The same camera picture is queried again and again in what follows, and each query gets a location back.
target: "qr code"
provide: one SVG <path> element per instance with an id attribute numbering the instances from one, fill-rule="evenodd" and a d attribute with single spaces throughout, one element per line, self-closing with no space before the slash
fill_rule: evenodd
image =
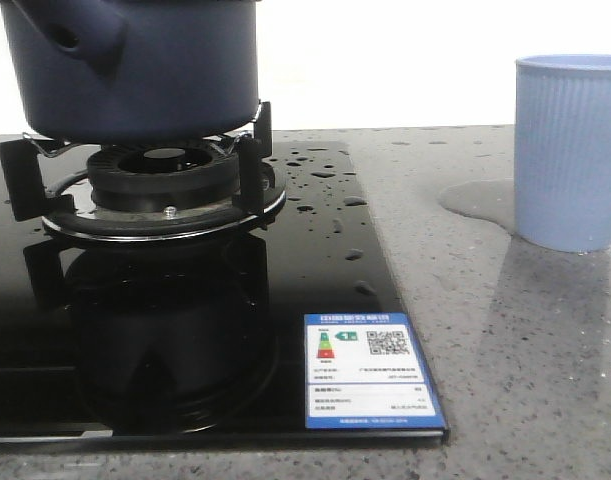
<path id="1" fill-rule="evenodd" d="M 410 353 L 405 332 L 367 332 L 369 352 L 372 355 L 402 355 Z"/>

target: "plastic cup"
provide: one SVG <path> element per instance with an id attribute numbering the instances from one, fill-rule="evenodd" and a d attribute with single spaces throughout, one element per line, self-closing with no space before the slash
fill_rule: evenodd
<path id="1" fill-rule="evenodd" d="M 611 243 L 611 55 L 516 61 L 516 230 L 566 252 Z"/>

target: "white wall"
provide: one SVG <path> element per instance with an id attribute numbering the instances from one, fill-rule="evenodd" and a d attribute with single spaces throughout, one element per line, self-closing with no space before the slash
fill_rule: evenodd
<path id="1" fill-rule="evenodd" d="M 514 59 L 611 53 L 611 0 L 263 0 L 278 129 L 511 123 Z M 0 20 L 0 132 L 26 129 Z"/>

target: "pot handle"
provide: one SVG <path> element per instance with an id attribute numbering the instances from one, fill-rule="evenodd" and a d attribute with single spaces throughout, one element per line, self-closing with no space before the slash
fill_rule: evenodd
<path id="1" fill-rule="evenodd" d="M 13 0 L 30 23 L 60 52 L 103 61 L 117 54 L 126 23 L 104 0 Z"/>

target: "stone countertop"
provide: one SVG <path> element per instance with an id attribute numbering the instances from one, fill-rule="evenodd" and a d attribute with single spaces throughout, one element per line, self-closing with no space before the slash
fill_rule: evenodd
<path id="1" fill-rule="evenodd" d="M 611 478 L 611 248 L 549 251 L 438 202 L 447 187 L 512 176 L 512 127 L 275 132 L 274 140 L 348 145 L 452 423 L 450 444 L 0 455 L 0 479 Z M 511 215 L 507 193 L 488 200 Z"/>

